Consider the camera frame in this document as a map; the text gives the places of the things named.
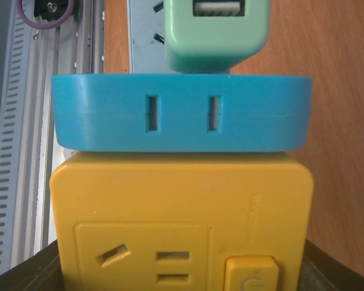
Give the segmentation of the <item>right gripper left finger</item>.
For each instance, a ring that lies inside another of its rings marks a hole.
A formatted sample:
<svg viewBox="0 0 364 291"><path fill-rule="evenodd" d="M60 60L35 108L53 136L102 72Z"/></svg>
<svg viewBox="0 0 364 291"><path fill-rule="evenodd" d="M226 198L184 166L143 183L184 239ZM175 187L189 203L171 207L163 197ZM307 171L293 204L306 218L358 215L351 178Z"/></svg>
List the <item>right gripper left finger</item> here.
<svg viewBox="0 0 364 291"><path fill-rule="evenodd" d="M62 290L57 241L0 275L0 290Z"/></svg>

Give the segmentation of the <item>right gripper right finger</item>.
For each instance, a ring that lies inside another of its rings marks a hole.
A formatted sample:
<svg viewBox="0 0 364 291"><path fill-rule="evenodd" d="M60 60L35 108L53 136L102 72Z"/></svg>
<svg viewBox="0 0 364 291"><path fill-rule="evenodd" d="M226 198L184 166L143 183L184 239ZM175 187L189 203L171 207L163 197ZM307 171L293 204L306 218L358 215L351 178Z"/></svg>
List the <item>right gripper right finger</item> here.
<svg viewBox="0 0 364 291"><path fill-rule="evenodd" d="M302 291L364 290L364 277L336 261L312 242L306 241L298 289Z"/></svg>

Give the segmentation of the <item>yellow cube socket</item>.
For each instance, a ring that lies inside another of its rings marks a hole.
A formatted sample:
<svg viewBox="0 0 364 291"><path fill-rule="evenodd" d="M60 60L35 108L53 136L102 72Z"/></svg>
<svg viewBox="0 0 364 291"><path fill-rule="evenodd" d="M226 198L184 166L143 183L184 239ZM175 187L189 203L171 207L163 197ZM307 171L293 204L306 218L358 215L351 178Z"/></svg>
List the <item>yellow cube socket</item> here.
<svg viewBox="0 0 364 291"><path fill-rule="evenodd" d="M66 290L296 290L313 193L284 153L78 152L50 178Z"/></svg>

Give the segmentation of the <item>teal plug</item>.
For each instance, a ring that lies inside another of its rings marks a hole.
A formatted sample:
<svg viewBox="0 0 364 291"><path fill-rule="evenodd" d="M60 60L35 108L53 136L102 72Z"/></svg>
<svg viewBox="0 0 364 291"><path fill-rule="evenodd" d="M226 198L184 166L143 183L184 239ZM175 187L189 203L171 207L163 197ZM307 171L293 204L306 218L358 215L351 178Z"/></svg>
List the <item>teal plug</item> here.
<svg viewBox="0 0 364 291"><path fill-rule="evenodd" d="M73 74L52 79L58 144L86 152L284 152L306 141L312 79Z"/></svg>

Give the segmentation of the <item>mint green usb charger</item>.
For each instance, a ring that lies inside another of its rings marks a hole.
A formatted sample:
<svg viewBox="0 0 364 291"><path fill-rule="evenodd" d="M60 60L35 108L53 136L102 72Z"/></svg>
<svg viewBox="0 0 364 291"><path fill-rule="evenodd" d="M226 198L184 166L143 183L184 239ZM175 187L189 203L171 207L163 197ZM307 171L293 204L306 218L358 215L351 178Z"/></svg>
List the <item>mint green usb charger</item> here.
<svg viewBox="0 0 364 291"><path fill-rule="evenodd" d="M165 59L176 72L225 72L269 36L270 1L164 1Z"/></svg>

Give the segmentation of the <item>light blue power strip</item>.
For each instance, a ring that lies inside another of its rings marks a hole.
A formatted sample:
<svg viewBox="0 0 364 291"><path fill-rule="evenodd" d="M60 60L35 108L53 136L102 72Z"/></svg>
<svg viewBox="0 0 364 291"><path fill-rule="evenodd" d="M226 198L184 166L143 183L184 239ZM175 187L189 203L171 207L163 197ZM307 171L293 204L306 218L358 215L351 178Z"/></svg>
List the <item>light blue power strip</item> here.
<svg viewBox="0 0 364 291"><path fill-rule="evenodd" d="M147 76L206 78L225 72L176 72L165 59L164 1L128 1L130 71Z"/></svg>

